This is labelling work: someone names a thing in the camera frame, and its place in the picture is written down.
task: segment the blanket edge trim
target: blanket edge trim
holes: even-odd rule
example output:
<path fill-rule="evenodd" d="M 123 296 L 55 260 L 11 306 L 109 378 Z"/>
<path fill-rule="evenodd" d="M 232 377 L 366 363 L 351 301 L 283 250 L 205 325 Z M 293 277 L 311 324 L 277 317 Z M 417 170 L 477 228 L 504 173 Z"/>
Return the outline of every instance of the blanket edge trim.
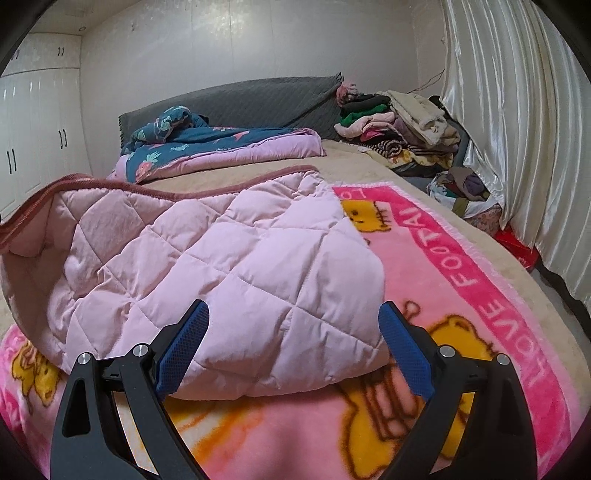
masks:
<path fill-rule="evenodd" d="M 313 165 L 296 165 L 282 168 L 280 170 L 275 170 L 228 187 L 205 190 L 203 192 L 188 193 L 174 193 L 164 192 L 162 190 L 153 190 L 135 183 L 128 183 L 126 181 L 120 180 L 96 179 L 85 174 L 77 173 L 66 175 L 65 177 L 50 183 L 48 186 L 34 193 L 17 209 L 17 211 L 10 219 L 6 221 L 6 223 L 0 225 L 0 254 L 6 252 L 9 249 L 11 241 L 16 238 L 20 232 L 22 232 L 22 230 L 31 222 L 39 210 L 43 208 L 47 202 L 52 201 L 55 194 L 60 192 L 79 189 L 106 188 L 112 190 L 123 190 L 126 192 L 146 195 L 161 200 L 178 202 L 180 200 L 202 199 L 217 195 L 237 193 L 265 181 L 275 180 L 292 173 L 305 173 L 309 171 L 319 173 L 318 168 Z"/>

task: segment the ceiling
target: ceiling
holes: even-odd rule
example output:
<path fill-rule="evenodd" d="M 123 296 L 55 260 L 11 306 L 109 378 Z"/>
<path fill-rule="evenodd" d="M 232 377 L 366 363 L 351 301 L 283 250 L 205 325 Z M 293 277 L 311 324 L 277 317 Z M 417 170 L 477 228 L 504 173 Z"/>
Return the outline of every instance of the ceiling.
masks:
<path fill-rule="evenodd" d="M 140 0 L 57 0 L 31 29 L 31 33 L 84 35 L 92 27 Z"/>

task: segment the blue floral blanket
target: blue floral blanket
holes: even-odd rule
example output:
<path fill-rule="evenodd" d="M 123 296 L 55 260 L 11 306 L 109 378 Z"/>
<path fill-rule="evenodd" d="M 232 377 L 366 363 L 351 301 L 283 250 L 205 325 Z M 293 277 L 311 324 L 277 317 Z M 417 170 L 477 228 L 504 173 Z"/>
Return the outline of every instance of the blue floral blanket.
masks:
<path fill-rule="evenodd" d="M 206 117 L 175 106 L 136 130 L 121 155 L 129 155 L 125 174 L 127 181 L 135 183 L 137 175 L 144 170 L 154 170 L 181 157 L 243 148 L 294 131 L 293 128 L 210 127 Z"/>

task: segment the headboard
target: headboard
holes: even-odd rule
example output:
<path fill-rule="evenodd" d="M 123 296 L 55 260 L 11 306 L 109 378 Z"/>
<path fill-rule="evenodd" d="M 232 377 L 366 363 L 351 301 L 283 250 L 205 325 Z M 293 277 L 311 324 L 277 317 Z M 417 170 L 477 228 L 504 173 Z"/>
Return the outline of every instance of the headboard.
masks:
<path fill-rule="evenodd" d="M 332 77 L 287 77 L 230 83 L 162 100 L 119 117 L 121 145 L 131 134 L 166 109 L 184 105 L 209 117 L 212 127 L 311 128 L 322 138 L 340 140 L 336 90 L 343 82 Z"/>

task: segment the white wall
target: white wall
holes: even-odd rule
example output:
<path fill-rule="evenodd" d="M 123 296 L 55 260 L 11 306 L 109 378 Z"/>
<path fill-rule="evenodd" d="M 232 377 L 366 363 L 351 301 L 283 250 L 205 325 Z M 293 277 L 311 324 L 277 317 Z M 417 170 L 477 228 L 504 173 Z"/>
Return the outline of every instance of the white wall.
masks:
<path fill-rule="evenodd" d="M 82 42 L 93 173 L 119 154 L 118 116 L 181 93 L 339 71 L 366 92 L 418 86 L 409 0 L 145 0 Z"/>
<path fill-rule="evenodd" d="M 424 85 L 433 76 L 439 80 L 419 92 L 424 97 L 441 94 L 446 66 L 445 23 L 441 0 L 411 0 L 414 39 L 417 47 L 418 84 Z"/>

